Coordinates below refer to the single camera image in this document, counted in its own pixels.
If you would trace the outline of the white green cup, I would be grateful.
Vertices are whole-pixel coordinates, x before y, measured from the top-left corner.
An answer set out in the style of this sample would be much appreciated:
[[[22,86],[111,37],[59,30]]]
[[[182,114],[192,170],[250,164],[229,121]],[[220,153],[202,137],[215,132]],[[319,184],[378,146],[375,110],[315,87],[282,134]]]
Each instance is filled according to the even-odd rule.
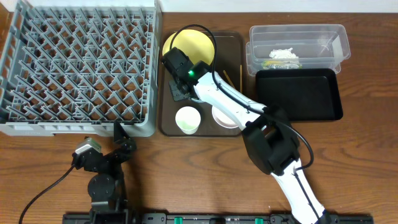
[[[195,134],[201,123],[201,115],[194,107],[184,106],[176,112],[175,122],[183,133]]]

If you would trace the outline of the white wrapper waste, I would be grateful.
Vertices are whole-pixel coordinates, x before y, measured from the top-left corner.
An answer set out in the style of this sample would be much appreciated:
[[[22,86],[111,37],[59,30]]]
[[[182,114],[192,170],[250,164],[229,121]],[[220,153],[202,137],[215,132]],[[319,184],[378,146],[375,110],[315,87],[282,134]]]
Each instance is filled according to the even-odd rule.
[[[293,48],[289,49],[274,49],[270,52],[270,58],[274,59],[297,59],[298,56],[292,52]]]

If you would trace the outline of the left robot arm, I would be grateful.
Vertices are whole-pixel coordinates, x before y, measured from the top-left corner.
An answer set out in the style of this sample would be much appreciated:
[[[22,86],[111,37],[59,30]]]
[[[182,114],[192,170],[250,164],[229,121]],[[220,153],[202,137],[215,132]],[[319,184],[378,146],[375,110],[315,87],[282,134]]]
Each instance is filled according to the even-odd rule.
[[[117,121],[114,122],[113,134],[113,143],[117,148],[110,153],[103,154],[99,143],[93,138],[86,138],[72,154],[72,165],[75,169],[95,173],[88,183],[91,210],[87,223],[137,222],[135,212],[128,207],[121,166],[132,157],[137,149],[136,142]]]

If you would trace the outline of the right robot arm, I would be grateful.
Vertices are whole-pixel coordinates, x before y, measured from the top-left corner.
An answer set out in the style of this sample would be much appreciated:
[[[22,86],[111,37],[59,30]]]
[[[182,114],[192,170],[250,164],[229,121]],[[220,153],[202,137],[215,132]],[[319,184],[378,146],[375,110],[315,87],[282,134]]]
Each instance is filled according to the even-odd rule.
[[[331,222],[303,172],[306,166],[300,160],[299,145],[309,147],[309,143],[282,108],[252,101],[227,84],[213,62],[193,63],[176,47],[164,54],[162,63],[181,93],[214,106],[238,125],[249,158],[275,178],[299,223]]]

